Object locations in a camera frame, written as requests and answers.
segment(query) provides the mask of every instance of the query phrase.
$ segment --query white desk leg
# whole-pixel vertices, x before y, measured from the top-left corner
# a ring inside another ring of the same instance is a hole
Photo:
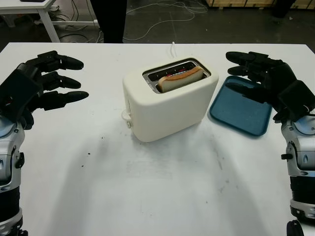
[[[47,33],[53,43],[60,43],[60,40],[58,38],[58,35],[56,33],[56,30],[53,26],[53,23],[51,22],[51,19],[49,17],[49,14],[44,9],[38,9],[38,13],[40,15],[40,18],[47,30]]]

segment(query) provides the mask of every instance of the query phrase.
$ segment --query blue tray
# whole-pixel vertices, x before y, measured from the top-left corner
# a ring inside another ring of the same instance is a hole
[[[261,136],[266,133],[272,107],[267,103],[261,104],[243,97],[242,94],[226,87],[226,83],[238,83],[249,88],[257,86],[256,83],[241,77],[227,77],[210,107],[210,115],[251,135]]]

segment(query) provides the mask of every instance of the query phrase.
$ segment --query bread slice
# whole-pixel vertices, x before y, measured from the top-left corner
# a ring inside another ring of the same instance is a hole
[[[172,76],[164,76],[158,81],[160,92],[169,92],[182,86],[201,80],[204,70],[196,66],[184,73]]]

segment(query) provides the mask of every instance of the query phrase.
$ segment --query desk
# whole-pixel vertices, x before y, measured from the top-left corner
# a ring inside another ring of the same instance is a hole
[[[172,58],[170,48],[10,43],[0,53],[1,82],[19,63],[50,50],[85,63],[81,71],[59,73],[80,81],[90,96],[64,109],[35,111],[35,125],[20,149],[26,159],[23,229],[31,236],[286,235],[294,217],[280,124],[270,122],[265,135],[252,138],[205,116],[152,143],[127,129],[121,119],[123,76]],[[233,66],[227,51],[282,59],[315,91],[315,55],[306,45],[182,44],[175,50],[218,71],[213,99]]]
[[[48,14],[48,9],[54,2],[55,0],[46,0],[44,2],[0,0],[0,15],[38,13],[43,21],[51,41],[54,43],[59,43],[60,40]]]

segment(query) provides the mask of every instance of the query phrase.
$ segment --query robotic arm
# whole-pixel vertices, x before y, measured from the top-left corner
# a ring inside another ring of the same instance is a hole
[[[19,149],[25,137],[24,130],[34,125],[32,112],[37,108],[62,108],[88,97],[83,91],[44,93],[58,87],[80,88],[79,82],[60,76],[55,70],[80,70],[83,66],[79,60],[51,51],[20,64],[0,85],[0,236],[28,235],[21,230],[19,186],[24,154]]]
[[[277,111],[273,120],[282,123],[287,143],[281,158],[287,161],[290,175],[290,208],[298,219],[287,224],[287,235],[304,236],[303,227],[315,226],[315,115],[310,114],[315,96],[282,60],[254,52],[228,52],[226,58],[239,64],[230,68],[229,74],[247,76],[257,83],[254,88],[237,83],[226,86],[251,100],[267,102]]]

